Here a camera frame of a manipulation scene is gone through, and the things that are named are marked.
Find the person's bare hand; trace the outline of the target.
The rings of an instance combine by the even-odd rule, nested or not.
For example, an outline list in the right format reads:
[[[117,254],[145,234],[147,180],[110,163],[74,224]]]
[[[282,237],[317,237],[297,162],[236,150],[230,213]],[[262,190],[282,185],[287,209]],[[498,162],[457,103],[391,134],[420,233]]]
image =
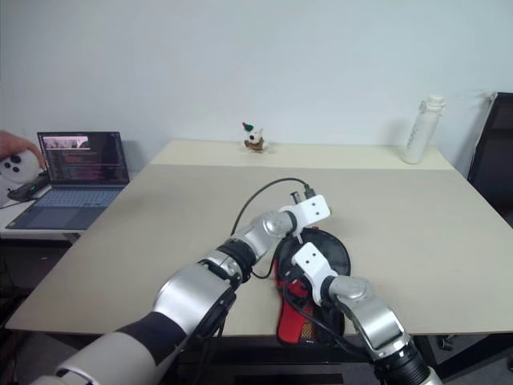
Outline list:
[[[10,157],[12,155],[19,154],[21,152],[29,151],[32,152],[37,160],[39,167],[41,169],[46,168],[46,162],[45,158],[43,157],[42,153],[38,149],[38,147],[30,142],[29,140],[22,138],[21,136],[16,136],[12,133],[9,133],[7,131],[1,130],[0,131],[0,141],[1,141],[1,148],[0,148],[0,157],[1,159],[6,159],[7,157]]]

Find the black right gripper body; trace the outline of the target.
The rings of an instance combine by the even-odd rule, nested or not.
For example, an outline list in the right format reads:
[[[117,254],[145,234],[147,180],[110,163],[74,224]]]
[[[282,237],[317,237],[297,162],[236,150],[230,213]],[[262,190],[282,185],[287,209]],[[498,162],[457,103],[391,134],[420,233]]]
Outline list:
[[[298,265],[280,264],[280,296],[291,298],[311,298],[312,288]]]

